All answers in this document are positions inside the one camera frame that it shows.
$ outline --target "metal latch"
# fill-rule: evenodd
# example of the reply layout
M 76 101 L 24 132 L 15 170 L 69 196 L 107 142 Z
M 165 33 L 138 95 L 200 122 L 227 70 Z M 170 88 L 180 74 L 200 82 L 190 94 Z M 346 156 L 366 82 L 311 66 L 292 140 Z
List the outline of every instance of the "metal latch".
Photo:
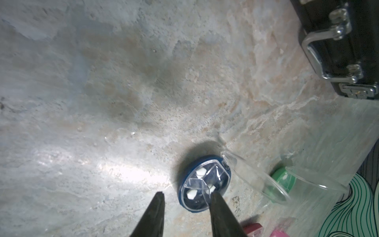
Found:
M 343 93 L 346 93 L 348 97 L 354 99 L 367 99 L 367 97 L 374 98 L 378 94 L 377 85 L 357 85 L 340 83 L 340 89 Z
M 314 41 L 334 39 L 340 40 L 345 35 L 349 34 L 352 30 L 348 11 L 345 8 L 339 8 L 329 14 L 329 19 L 332 26 L 326 30 L 313 31 L 307 34 L 301 47 L 303 48 L 307 58 L 309 59 L 313 69 L 317 75 L 329 82 L 342 82 L 342 83 L 357 83 L 358 79 L 363 78 L 363 72 L 359 64 L 351 64 L 346 68 L 349 73 L 345 76 L 332 75 L 325 71 L 321 57 L 315 48 L 311 45 Z

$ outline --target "patterned fabric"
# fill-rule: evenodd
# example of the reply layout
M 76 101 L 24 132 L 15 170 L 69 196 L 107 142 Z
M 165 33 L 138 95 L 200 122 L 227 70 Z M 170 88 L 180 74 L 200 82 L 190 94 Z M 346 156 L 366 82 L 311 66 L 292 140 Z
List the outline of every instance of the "patterned fabric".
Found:
M 325 220 L 318 237 L 378 237 L 379 140 Z

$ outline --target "teal wavy lines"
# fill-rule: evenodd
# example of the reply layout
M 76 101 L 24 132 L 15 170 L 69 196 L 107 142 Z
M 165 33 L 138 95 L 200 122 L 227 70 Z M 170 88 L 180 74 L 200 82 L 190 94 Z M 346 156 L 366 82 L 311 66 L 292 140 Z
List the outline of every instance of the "teal wavy lines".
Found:
M 375 205 L 371 187 L 359 174 L 350 182 L 351 194 L 332 209 L 321 227 L 318 237 L 377 237 L 374 206 L 379 216 L 379 191 L 377 189 Z
M 374 218 L 376 224 L 376 232 L 378 232 L 379 226 L 379 183 L 376 184 L 375 195 L 374 195 Z
M 331 233 L 329 237 L 354 237 L 354 236 L 345 232 L 336 231 L 336 232 Z

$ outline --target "black case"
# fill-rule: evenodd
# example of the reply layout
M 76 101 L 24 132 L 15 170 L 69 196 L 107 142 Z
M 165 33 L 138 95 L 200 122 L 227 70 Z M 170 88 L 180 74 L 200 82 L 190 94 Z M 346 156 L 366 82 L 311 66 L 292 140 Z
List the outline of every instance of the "black case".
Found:
M 363 78 L 354 85 L 376 86 L 379 82 L 379 0 L 312 0 L 305 4 L 300 0 L 291 0 L 293 7 L 303 25 L 299 41 L 317 30 L 331 27 L 329 14 L 338 8 L 348 11 L 352 30 L 341 40 L 326 39 L 312 42 L 318 52 L 326 72 L 336 75 L 347 75 L 349 64 L 360 64 Z M 332 82 L 337 94 L 356 99 L 379 100 L 376 91 L 373 97 L 355 97 L 341 91 L 340 83 Z

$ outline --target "blue lid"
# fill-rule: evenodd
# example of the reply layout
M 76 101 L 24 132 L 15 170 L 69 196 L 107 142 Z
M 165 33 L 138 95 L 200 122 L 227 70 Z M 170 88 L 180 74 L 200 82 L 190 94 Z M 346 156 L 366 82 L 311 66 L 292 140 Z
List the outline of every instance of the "blue lid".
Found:
M 188 165 L 180 182 L 179 203 L 190 212 L 202 212 L 209 208 L 210 195 L 217 191 L 223 195 L 229 186 L 230 168 L 223 158 L 203 156 Z

